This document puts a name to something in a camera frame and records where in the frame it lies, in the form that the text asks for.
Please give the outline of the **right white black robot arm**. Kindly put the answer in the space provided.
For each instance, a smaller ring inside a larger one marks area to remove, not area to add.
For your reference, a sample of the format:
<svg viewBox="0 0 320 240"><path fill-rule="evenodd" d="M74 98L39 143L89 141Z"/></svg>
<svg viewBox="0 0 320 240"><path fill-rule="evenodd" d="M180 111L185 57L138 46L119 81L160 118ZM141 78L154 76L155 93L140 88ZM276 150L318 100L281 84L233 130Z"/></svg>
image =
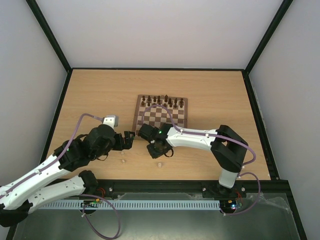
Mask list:
<svg viewBox="0 0 320 240"><path fill-rule="evenodd" d="M227 125L218 129L197 130L175 127L165 123L160 128L144 123L137 135L148 142L147 150L153 159L168 158L174 148L187 147L211 152L221 167L218 191L229 196L236 189L235 181L240 173L248 143Z"/></svg>

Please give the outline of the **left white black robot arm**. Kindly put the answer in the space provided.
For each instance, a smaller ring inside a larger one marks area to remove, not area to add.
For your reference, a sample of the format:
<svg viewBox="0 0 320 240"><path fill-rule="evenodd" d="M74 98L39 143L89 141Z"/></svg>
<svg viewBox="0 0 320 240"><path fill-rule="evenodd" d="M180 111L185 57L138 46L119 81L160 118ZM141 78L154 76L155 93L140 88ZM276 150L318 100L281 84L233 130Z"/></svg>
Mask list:
<svg viewBox="0 0 320 240"><path fill-rule="evenodd" d="M135 133L117 133L106 124L65 141L44 162L21 178L0 188L0 224L11 227L40 207L72 196L93 194L98 181L90 170L54 184L53 181L108 156L110 151L129 150Z"/></svg>

